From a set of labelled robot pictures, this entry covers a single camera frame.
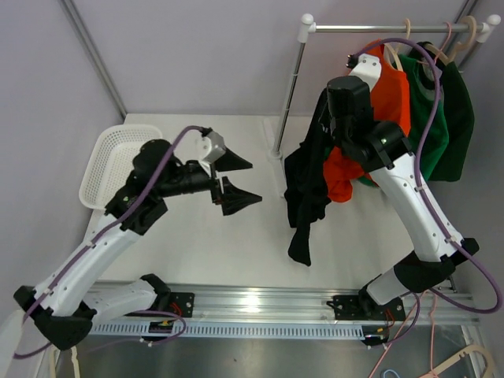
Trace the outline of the orange t shirt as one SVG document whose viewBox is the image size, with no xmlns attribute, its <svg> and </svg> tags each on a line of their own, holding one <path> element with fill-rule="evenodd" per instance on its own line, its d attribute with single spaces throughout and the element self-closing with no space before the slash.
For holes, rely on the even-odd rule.
<svg viewBox="0 0 504 378">
<path fill-rule="evenodd" d="M 375 46 L 366 53 L 380 59 L 381 74 L 371 90 L 371 105 L 376 120 L 389 120 L 398 124 L 408 135 L 410 121 L 410 86 L 406 74 L 385 60 L 385 45 Z M 347 202 L 353 195 L 352 183 L 377 184 L 361 166 L 342 155 L 337 146 L 332 149 L 323 164 L 323 176 L 328 187 L 328 197 L 333 202 Z"/>
</svg>

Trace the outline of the black t shirt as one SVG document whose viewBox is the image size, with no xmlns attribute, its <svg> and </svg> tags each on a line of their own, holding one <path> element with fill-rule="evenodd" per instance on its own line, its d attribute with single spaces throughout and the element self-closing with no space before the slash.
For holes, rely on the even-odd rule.
<svg viewBox="0 0 504 378">
<path fill-rule="evenodd" d="M 323 176 L 323 164 L 334 146 L 330 123 L 327 91 L 323 90 L 305 139 L 284 159 L 287 219 L 295 230 L 287 254 L 293 261 L 308 267 L 312 265 L 309 251 L 311 224 L 324 219 L 325 208 L 331 202 Z"/>
</svg>

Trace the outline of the beige plastic hanger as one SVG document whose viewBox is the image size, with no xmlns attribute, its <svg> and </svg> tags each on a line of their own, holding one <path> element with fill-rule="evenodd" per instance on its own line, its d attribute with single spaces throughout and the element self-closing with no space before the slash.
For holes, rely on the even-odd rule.
<svg viewBox="0 0 504 378">
<path fill-rule="evenodd" d="M 411 22 L 409 18 L 405 18 L 403 21 L 403 24 L 405 25 L 406 28 L 406 35 L 405 39 L 410 39 L 410 34 L 411 34 Z M 383 45 L 384 47 L 384 60 L 395 70 L 399 72 L 403 72 L 403 67 L 402 63 L 399 57 L 399 51 L 401 50 L 400 45 L 397 46 L 392 46 L 391 43 L 385 43 Z"/>
</svg>

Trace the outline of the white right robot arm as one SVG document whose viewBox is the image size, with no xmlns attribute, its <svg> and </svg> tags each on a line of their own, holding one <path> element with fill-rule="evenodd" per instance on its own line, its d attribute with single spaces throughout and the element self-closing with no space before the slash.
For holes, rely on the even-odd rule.
<svg viewBox="0 0 504 378">
<path fill-rule="evenodd" d="M 438 209 L 423 176 L 415 173 L 415 155 L 402 128 L 390 120 L 375 120 L 369 85 L 356 76 L 332 79 L 326 87 L 331 132 L 343 156 L 356 161 L 378 184 L 405 226 L 413 251 L 358 293 L 358 308 L 377 318 L 396 298 L 420 294 L 451 276 L 465 258 L 458 242 L 475 254 L 475 239 L 464 238 Z"/>
</svg>

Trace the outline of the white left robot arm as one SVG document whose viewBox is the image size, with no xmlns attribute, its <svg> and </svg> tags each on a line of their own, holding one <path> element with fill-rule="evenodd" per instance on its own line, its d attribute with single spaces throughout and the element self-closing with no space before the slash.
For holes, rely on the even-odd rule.
<svg viewBox="0 0 504 378">
<path fill-rule="evenodd" d="M 59 350 L 69 350 L 91 329 L 124 315 L 151 314 L 176 317 L 169 286 L 149 273 L 132 284 L 96 296 L 88 291 L 105 270 L 167 213 L 165 199 L 209 192 L 213 204 L 225 216 L 262 200 L 261 196 L 235 187 L 226 173 L 252 168 L 210 135 L 202 137 L 198 160 L 182 162 L 174 146 L 164 139 L 144 143 L 132 160 L 132 170 L 106 205 L 100 230 L 83 243 L 55 273 L 34 287 L 22 286 L 13 297 L 37 329 Z"/>
</svg>

